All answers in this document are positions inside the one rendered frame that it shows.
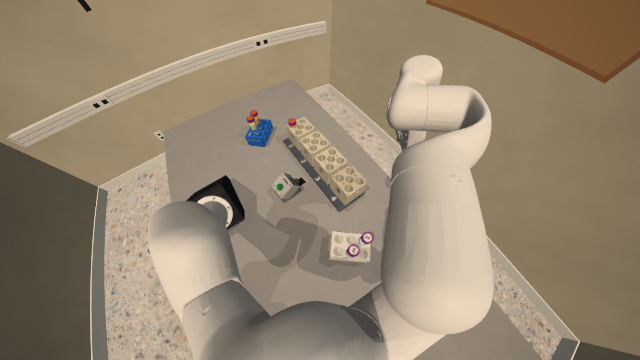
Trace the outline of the beige bucket adapter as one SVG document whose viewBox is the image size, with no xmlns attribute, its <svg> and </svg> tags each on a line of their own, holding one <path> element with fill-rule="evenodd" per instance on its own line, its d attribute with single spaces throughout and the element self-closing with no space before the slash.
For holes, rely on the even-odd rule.
<svg viewBox="0 0 640 360">
<path fill-rule="evenodd" d="M 365 178 L 350 164 L 331 176 L 330 189 L 345 206 L 363 193 L 367 183 Z"/>
<path fill-rule="evenodd" d="M 331 176 L 347 166 L 348 161 L 334 146 L 314 156 L 314 169 L 327 185 L 330 184 Z"/>
<path fill-rule="evenodd" d="M 299 145 L 301 154 L 305 157 L 305 159 L 310 163 L 312 167 L 314 166 L 314 156 L 331 147 L 331 143 L 319 131 L 315 131 L 299 139 Z"/>
<path fill-rule="evenodd" d="M 287 127 L 288 137 L 291 139 L 295 147 L 300 151 L 299 139 L 315 132 L 316 128 L 305 117 L 302 117 L 296 121 L 297 121 L 297 124 L 295 128 L 290 128 L 289 124 L 286 125 L 286 127 Z"/>
</svg>

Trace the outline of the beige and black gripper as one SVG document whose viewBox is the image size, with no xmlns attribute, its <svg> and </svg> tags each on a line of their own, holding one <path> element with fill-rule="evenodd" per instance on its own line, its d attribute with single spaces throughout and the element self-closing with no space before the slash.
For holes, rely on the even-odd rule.
<svg viewBox="0 0 640 360">
<path fill-rule="evenodd" d="M 426 131 L 395 130 L 395 132 L 402 151 L 415 143 L 425 140 L 426 137 Z"/>
</svg>

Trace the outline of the blue tube rack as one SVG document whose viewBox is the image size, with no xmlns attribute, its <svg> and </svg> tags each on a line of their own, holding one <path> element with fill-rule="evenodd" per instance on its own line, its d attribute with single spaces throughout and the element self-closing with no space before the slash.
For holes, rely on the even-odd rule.
<svg viewBox="0 0 640 360">
<path fill-rule="evenodd" d="M 268 126 L 269 125 L 269 126 Z M 267 128 L 268 127 L 268 128 Z M 251 127 L 249 128 L 245 138 L 248 142 L 248 144 L 250 146 L 259 146 L 259 147 L 265 147 L 267 144 L 267 141 L 271 135 L 271 132 L 273 130 L 272 127 L 272 123 L 271 120 L 266 120 L 266 119 L 260 119 L 260 123 L 257 124 L 257 129 L 256 130 L 252 130 Z M 261 129 L 259 129 L 261 128 Z M 267 129 L 267 130 L 266 130 Z M 270 130 L 271 129 L 271 130 Z M 266 132 L 265 132 L 266 131 Z M 270 132 L 269 132 L 270 131 Z M 250 136 L 248 136 L 248 134 L 251 133 Z M 254 133 L 253 133 L 254 132 Z M 256 135 L 258 133 L 258 135 Z M 260 136 L 260 137 L 259 137 Z M 263 140 L 262 140 L 263 139 Z M 266 141 L 265 141 L 266 140 Z"/>
</svg>

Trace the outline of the beige tube rack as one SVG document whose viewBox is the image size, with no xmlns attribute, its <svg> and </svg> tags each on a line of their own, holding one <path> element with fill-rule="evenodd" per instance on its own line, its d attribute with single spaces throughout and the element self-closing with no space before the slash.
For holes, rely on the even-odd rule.
<svg viewBox="0 0 640 360">
<path fill-rule="evenodd" d="M 337 235 L 338 234 L 338 235 Z M 338 236 L 338 237 L 337 237 Z M 351 262 L 363 262 L 364 261 L 370 262 L 370 244 L 367 244 L 365 246 L 361 246 L 359 244 L 359 238 L 362 236 L 362 234 L 355 234 L 355 233 L 344 233 L 344 232 L 334 232 L 332 231 L 331 234 L 331 242 L 330 242 L 330 253 L 329 253 L 329 259 L 331 260 L 341 260 L 344 259 L 345 261 L 351 261 Z M 335 240 L 334 240 L 335 237 Z M 348 238 L 347 238 L 348 237 Z M 336 242 L 337 243 L 336 243 Z M 343 241 L 343 242 L 342 242 Z M 342 242 L 342 243 L 341 243 Z M 341 243 L 341 244 L 338 244 Z M 346 255 L 346 250 L 348 249 L 348 247 L 352 244 L 357 245 L 358 247 L 360 247 L 360 252 L 356 257 L 348 257 Z M 336 247 L 336 248 L 335 248 Z M 341 247 L 341 249 L 343 250 L 343 252 L 341 251 L 341 249 L 339 249 Z M 333 249 L 334 249 L 334 253 L 333 253 Z M 341 255 L 342 254 L 342 255 Z M 341 255 L 341 256 L 340 256 Z M 333 259 L 334 258 L 334 259 Z M 364 258 L 364 259 L 362 259 Z M 341 260 L 342 261 L 342 260 Z"/>
</svg>

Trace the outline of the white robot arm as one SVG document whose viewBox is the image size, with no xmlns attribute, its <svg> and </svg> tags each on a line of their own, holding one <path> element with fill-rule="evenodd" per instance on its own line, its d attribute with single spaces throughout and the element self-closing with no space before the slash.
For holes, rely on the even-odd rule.
<svg viewBox="0 0 640 360">
<path fill-rule="evenodd" d="M 442 73 L 428 55 L 401 66 L 389 125 L 448 133 L 395 159 L 381 283 L 349 307 L 309 301 L 270 318 L 241 281 L 226 228 L 233 210 L 220 196 L 152 215 L 150 255 L 193 360 L 413 360 L 445 336 L 436 333 L 481 322 L 494 282 L 470 168 L 488 145 L 491 113 L 475 89 L 440 85 Z"/>
</svg>

